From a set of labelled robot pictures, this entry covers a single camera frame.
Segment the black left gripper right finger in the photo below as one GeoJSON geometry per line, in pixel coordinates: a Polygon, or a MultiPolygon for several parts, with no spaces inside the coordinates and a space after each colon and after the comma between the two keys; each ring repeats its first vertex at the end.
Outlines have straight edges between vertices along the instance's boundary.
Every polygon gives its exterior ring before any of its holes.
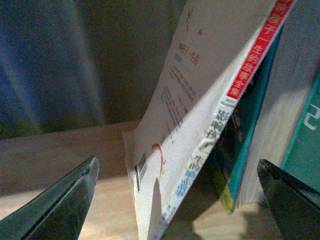
{"type": "Polygon", "coordinates": [[[257,175],[265,201],[285,240],[320,238],[320,193],[266,159],[257,175]]]}

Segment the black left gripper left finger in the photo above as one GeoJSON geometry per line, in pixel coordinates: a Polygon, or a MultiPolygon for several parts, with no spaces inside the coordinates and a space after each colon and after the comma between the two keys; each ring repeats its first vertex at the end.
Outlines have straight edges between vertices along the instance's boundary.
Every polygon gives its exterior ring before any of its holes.
{"type": "Polygon", "coordinates": [[[2,240],[77,240],[99,175],[92,156],[0,221],[2,240]]]}

